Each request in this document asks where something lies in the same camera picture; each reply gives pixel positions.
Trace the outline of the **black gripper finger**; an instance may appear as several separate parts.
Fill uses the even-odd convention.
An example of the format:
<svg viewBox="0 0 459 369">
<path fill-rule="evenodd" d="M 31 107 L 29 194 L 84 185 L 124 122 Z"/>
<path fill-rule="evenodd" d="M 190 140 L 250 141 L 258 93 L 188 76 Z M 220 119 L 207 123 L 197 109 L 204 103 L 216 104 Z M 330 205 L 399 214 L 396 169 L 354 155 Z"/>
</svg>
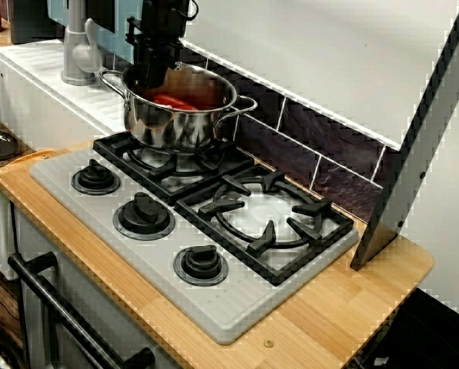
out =
<svg viewBox="0 0 459 369">
<path fill-rule="evenodd" d="M 150 54 L 145 42 L 134 46 L 136 75 L 141 85 L 149 85 Z"/>
<path fill-rule="evenodd" d="M 149 55 L 148 87 L 157 88 L 165 80 L 168 69 L 169 50 L 166 47 L 153 48 Z"/>
</svg>

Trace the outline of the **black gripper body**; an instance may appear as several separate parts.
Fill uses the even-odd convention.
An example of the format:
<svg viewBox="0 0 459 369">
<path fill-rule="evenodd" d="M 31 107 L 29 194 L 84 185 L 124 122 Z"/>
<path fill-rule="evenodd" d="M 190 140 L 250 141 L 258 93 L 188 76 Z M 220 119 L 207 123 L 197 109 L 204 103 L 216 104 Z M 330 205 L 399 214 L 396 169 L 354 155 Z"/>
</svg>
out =
<svg viewBox="0 0 459 369">
<path fill-rule="evenodd" d="M 141 17 L 127 19 L 125 41 L 134 46 L 160 48 L 174 45 L 185 35 L 188 22 L 188 1 L 145 0 Z"/>
</svg>

